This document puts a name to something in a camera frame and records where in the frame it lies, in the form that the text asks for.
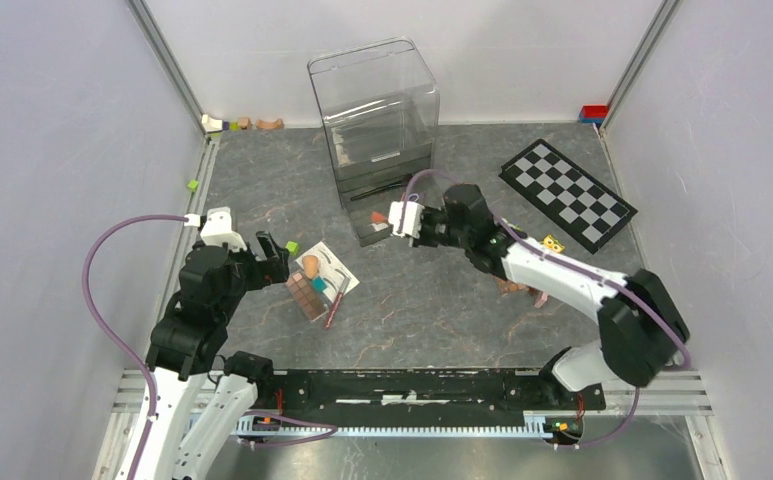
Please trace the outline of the thin pink lip brush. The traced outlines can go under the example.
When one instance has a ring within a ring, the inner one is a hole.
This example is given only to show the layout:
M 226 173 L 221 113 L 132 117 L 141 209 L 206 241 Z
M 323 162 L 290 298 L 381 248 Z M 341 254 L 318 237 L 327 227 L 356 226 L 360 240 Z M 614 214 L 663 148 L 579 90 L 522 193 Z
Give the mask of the thin pink lip brush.
M 379 212 L 372 212 L 370 215 L 370 221 L 374 224 L 387 224 L 388 217 Z

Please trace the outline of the clear acrylic drawer organizer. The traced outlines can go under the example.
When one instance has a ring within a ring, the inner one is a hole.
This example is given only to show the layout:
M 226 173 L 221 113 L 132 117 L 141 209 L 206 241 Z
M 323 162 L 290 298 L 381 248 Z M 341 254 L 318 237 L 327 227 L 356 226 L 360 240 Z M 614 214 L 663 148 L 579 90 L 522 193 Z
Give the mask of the clear acrylic drawer organizer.
M 363 247 L 388 237 L 387 214 L 412 176 L 433 164 L 440 115 L 435 77 L 415 42 L 395 37 L 319 55 L 307 72 L 340 204 Z M 359 201 L 350 196 L 404 183 Z

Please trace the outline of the black makeup brush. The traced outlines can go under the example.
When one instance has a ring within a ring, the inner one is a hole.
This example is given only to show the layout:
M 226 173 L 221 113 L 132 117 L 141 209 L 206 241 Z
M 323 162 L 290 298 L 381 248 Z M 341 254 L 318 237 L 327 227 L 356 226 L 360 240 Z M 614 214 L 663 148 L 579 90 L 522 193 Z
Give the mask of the black makeup brush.
M 358 194 L 350 196 L 349 201 L 351 201 L 351 202 L 359 201 L 359 200 L 362 200 L 364 198 L 368 198 L 368 197 L 371 197 L 371 196 L 374 196 L 374 195 L 377 195 L 377 194 L 380 194 L 380 193 L 383 193 L 383 192 L 386 192 L 386 191 L 395 190 L 395 189 L 404 189 L 405 185 L 406 184 L 404 184 L 404 183 L 394 182 L 394 183 L 391 183 L 391 184 L 386 184 L 386 185 L 383 185 L 383 186 L 375 187 L 375 188 L 370 189 L 368 191 L 365 191 L 365 192 L 358 193 Z

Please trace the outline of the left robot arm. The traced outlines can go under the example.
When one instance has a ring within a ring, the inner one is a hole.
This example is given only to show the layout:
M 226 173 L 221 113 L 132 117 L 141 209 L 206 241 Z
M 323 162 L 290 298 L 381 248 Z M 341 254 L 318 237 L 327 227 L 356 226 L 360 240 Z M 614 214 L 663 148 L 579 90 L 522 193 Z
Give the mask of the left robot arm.
M 140 409 L 147 422 L 132 436 L 116 478 L 171 478 L 198 391 L 241 300 L 250 291 L 288 280 L 288 249 L 268 232 L 259 231 L 256 238 L 262 255 L 248 243 L 205 239 L 186 255 L 179 288 L 150 335 L 146 364 L 154 383 Z

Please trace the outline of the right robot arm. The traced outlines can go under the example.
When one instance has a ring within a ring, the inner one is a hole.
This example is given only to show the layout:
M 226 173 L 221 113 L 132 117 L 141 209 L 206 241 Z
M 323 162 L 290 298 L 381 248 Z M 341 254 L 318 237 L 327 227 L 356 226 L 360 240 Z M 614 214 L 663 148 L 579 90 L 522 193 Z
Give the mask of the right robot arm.
M 644 388 L 669 366 L 690 364 L 689 329 L 655 273 L 625 275 L 556 253 L 495 216 L 474 184 L 453 185 L 442 200 L 439 208 L 394 204 L 394 235 L 414 247 L 459 248 L 477 270 L 547 293 L 596 323 L 597 340 L 567 347 L 543 367 L 547 405 L 564 408 L 586 387 L 614 379 Z

